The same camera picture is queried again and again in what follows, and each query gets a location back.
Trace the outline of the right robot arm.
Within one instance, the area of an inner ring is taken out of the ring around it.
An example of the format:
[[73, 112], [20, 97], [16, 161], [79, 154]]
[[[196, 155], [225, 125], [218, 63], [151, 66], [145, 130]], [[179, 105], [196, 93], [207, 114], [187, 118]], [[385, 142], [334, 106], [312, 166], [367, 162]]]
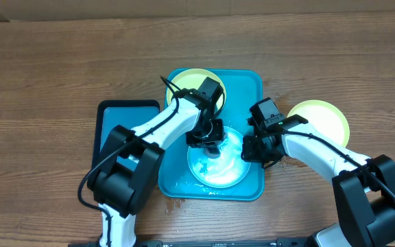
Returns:
[[332, 184], [338, 221], [312, 234], [307, 246], [388, 246], [395, 241], [395, 162], [334, 143], [305, 118], [251, 117], [241, 157], [264, 169], [295, 158]]

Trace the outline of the light blue rimmed plate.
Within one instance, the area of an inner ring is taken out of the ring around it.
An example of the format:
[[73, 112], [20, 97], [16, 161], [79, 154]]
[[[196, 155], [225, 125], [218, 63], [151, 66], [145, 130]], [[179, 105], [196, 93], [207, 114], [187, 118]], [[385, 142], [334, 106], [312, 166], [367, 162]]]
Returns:
[[241, 158], [243, 135], [228, 126], [224, 127], [224, 134], [217, 146], [217, 156], [206, 148], [189, 148], [187, 151], [191, 173], [204, 185], [218, 189], [236, 185], [251, 167], [251, 162]]

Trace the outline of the dark grey sponge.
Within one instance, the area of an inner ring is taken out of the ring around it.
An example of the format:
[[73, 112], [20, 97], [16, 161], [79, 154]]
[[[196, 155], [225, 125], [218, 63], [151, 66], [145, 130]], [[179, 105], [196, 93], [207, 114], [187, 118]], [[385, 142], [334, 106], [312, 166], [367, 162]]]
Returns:
[[219, 148], [206, 148], [205, 152], [209, 158], [219, 158], [221, 155]]

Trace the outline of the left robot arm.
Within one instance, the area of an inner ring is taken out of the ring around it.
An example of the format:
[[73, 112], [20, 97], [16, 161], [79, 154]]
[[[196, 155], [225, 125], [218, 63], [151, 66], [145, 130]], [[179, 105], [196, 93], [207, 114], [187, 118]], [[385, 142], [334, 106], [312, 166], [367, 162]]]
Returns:
[[225, 93], [203, 89], [175, 92], [174, 102], [147, 123], [127, 129], [115, 126], [99, 152], [96, 164], [85, 175], [101, 211], [104, 224], [99, 246], [133, 246], [135, 217], [145, 206], [158, 180], [165, 150], [182, 135], [191, 148], [212, 152], [224, 136], [221, 107]]

